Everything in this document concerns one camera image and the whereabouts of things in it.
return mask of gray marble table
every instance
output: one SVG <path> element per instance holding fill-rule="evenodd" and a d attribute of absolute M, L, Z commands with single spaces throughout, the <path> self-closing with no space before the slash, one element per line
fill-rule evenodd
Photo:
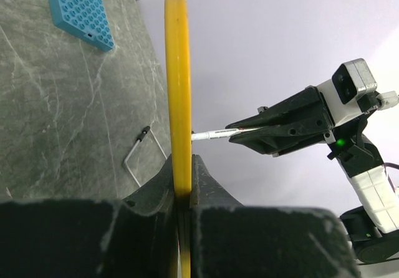
<path fill-rule="evenodd" d="M 56 28 L 48 0 L 0 0 L 0 197 L 122 198 L 147 125 L 169 154 L 166 80 L 138 6 L 103 1 L 108 53 Z M 148 135 L 130 167 L 144 183 L 163 163 Z"/>

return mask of white wall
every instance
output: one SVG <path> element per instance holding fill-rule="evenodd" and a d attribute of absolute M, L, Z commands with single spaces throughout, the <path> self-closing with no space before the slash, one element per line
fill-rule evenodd
<path fill-rule="evenodd" d="M 164 65 L 163 0 L 139 3 Z M 379 91 L 399 91 L 399 0 L 188 0 L 188 6 L 197 132 L 255 115 L 259 106 L 317 85 L 359 57 Z M 399 162 L 398 126 L 399 107 L 370 119 L 366 133 L 385 161 Z M 195 153 L 244 204 L 318 206 L 337 214 L 360 205 L 325 145 L 273 159 L 216 140 L 195 143 Z M 399 185 L 399 173 L 392 178 Z M 362 270 L 364 277 L 393 278 L 399 262 Z"/>

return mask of blue tray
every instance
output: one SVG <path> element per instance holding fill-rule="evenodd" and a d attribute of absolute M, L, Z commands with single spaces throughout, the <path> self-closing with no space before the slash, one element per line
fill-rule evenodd
<path fill-rule="evenodd" d="M 115 47 L 102 0 L 49 0 L 54 24 L 107 52 Z"/>

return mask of green led light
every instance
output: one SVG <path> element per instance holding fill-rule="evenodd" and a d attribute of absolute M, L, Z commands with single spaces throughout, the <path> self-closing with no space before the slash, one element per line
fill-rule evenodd
<path fill-rule="evenodd" d="M 337 140 L 337 146 L 339 147 L 343 147 L 345 145 L 345 140 L 344 139 L 338 139 Z"/>

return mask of black cable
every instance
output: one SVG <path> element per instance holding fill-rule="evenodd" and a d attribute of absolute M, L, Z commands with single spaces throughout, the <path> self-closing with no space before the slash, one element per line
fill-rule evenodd
<path fill-rule="evenodd" d="M 385 260 L 385 261 L 374 262 L 374 263 L 372 263 L 372 264 L 382 264 L 382 263 L 388 262 L 388 261 L 399 261 L 399 257 L 387 259 L 387 260 Z M 368 264 L 368 263 L 365 262 L 365 263 L 363 263 L 363 264 L 357 264 L 357 265 L 358 265 L 358 266 L 369 266 L 369 265 L 371 265 L 371 264 Z"/>
<path fill-rule="evenodd" d="M 384 166 L 385 166 L 385 167 L 388 167 L 388 168 L 393 168 L 393 169 L 399 170 L 399 165 L 398 165 L 398 164 L 394 164 L 394 163 L 385 163 Z"/>

